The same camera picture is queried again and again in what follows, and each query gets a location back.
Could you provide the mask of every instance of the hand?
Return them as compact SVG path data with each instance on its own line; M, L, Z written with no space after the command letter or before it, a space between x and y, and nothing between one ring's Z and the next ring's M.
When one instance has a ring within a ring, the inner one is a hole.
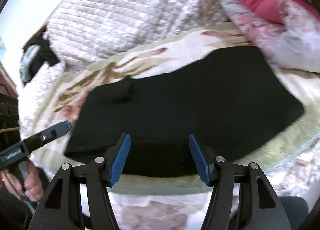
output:
M24 187L26 189L25 195L30 199L30 201L36 202L36 201L39 201L44 194L44 190L42 188L42 182L39 178L39 172L32 162L28 163L28 172L29 172L29 175L27 176L24 182ZM12 186L16 189L16 191L22 190L21 184L16 177L14 177L12 174L8 172L6 173L6 176L10 180L10 182L12 183ZM7 190L12 195L14 195L16 198L21 200L20 196L17 195L17 192L11 187L10 183L7 182L7 179L4 176L4 172L1 172L0 180L4 182L4 185L6 186Z

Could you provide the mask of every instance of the white wall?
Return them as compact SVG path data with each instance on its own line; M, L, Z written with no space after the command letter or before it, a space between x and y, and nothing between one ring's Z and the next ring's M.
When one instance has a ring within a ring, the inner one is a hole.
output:
M21 48L62 0L8 0L0 13L0 35L7 49L0 59L9 76L19 79Z

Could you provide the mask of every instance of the black fabric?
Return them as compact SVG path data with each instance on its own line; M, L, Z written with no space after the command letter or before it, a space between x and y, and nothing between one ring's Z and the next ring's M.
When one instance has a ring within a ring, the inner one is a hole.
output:
M6 187L0 188L0 229L24 230L24 220L28 213L28 224L30 224L31 213L27 206L11 195Z
M300 197L282 197L280 201L287 214L291 230L298 229L309 214L307 202Z
M37 74L41 66L44 62L47 62L50 67L59 63L58 57L50 48L50 43L48 40L45 40L42 37L42 34L38 36L31 45L38 44L40 45L40 49L38 50L36 56L32 59L31 63L29 64L28 72L30 81L33 77Z
M94 89L65 155L88 163L127 132L131 149L123 174L196 174L188 148L191 133L234 161L302 114L302 104L278 81L257 47L217 49L172 73Z

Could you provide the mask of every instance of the crumpled fabric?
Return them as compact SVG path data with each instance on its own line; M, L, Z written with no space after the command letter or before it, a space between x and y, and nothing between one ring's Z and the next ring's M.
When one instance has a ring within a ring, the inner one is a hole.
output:
M218 0L63 0L47 31L53 51L73 72L138 45L225 21Z
M292 0L277 0L284 25L263 20L237 0L220 0L241 33L278 68L320 72L320 21Z

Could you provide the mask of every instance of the quilted blanket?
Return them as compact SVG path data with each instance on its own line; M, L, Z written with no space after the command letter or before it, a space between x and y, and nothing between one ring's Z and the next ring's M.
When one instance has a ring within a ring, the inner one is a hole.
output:
M225 21L218 0L63 0L47 31L67 70L78 71L137 45Z
M195 28L116 54L108 60L89 65L82 72L64 73L46 91L41 106L36 106L39 104L36 98L26 101L30 99L27 94L34 93L32 87L38 87L32 81L24 89L28 91L19 100L24 105L21 110L36 108L38 113L30 127L21 128L21 135L29 136L65 119L75 123L87 94L97 85L116 82L127 75L140 78L171 72L201 59L214 49L234 45L250 45L250 42L232 23ZM48 75L48 71L53 68L58 71L61 65L43 67L35 81L49 80L52 76ZM274 72L304 104L305 114L238 163L247 165L251 161L258 162L279 195L302 195L312 182L320 178L320 78L316 74L298 70L275 69ZM43 167L50 178L65 162L80 165L63 155L69 137L69 134L61 137L32 154L32 160ZM88 215L85 186L81 186L81 189L83 211ZM212 192L198 175L178 178L122 175L120 181L108 191L121 229L163 230L200 229ZM233 211L238 195L236 186Z
M237 0L220 0L240 31L279 68L320 72L320 21L292 0L277 0L284 25L259 18Z

